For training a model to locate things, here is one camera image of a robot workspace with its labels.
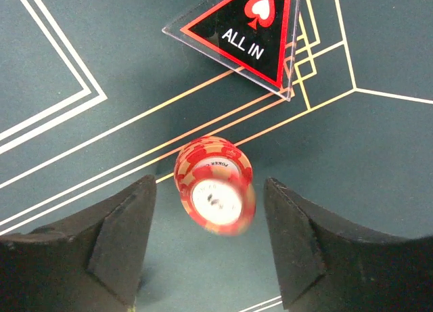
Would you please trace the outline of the red poker chip stack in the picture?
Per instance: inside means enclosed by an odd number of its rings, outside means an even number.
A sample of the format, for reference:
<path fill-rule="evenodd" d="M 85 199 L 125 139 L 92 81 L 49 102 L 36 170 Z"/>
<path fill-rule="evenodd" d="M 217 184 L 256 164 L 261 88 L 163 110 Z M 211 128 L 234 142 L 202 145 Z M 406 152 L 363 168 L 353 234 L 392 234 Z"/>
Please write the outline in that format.
<path fill-rule="evenodd" d="M 256 212 L 253 170 L 230 141 L 203 136 L 183 146 L 174 167 L 181 203 L 191 219 L 221 236 L 238 236 Z"/>

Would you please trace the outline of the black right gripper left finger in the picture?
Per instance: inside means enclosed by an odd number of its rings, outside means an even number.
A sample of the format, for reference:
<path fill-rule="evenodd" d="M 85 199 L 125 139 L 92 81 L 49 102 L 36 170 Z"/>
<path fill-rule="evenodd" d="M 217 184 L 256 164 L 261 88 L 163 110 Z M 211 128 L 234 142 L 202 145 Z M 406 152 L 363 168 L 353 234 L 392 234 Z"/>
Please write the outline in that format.
<path fill-rule="evenodd" d="M 133 310 L 155 203 L 146 175 L 69 217 L 2 236 L 1 310 Z"/>

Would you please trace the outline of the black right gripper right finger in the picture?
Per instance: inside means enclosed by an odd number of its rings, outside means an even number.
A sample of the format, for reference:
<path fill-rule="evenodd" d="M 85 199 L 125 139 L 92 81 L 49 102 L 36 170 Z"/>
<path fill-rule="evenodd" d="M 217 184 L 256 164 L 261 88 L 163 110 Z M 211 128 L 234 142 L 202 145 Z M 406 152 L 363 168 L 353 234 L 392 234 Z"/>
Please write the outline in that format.
<path fill-rule="evenodd" d="M 285 310 L 432 310 L 431 236 L 363 227 L 274 178 L 265 181 L 264 204 Z"/>

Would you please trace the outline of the red triangular all-in marker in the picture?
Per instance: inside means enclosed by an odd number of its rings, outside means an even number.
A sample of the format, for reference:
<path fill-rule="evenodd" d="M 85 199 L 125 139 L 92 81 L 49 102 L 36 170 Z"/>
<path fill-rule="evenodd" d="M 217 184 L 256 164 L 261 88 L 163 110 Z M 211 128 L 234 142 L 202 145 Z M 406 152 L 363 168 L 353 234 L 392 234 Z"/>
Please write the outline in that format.
<path fill-rule="evenodd" d="M 300 0 L 201 0 L 162 31 L 289 101 Z"/>

